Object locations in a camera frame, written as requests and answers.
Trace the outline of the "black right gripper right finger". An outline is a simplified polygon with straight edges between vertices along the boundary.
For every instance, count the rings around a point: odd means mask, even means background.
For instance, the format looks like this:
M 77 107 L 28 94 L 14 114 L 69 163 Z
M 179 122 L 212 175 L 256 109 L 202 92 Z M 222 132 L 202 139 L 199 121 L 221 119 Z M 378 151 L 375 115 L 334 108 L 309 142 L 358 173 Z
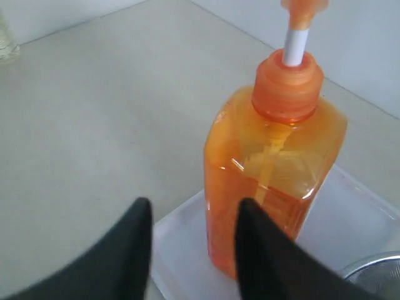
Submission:
M 376 299 L 329 270 L 245 198 L 236 224 L 236 273 L 242 299 Z

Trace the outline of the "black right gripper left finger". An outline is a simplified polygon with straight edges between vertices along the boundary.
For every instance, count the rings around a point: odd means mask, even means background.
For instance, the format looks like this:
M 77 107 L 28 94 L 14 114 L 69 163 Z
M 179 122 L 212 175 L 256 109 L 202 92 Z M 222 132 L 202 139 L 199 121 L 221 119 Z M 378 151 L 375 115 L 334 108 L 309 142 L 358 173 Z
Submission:
M 137 198 L 89 250 L 9 299 L 144 299 L 151 268 L 153 212 Z

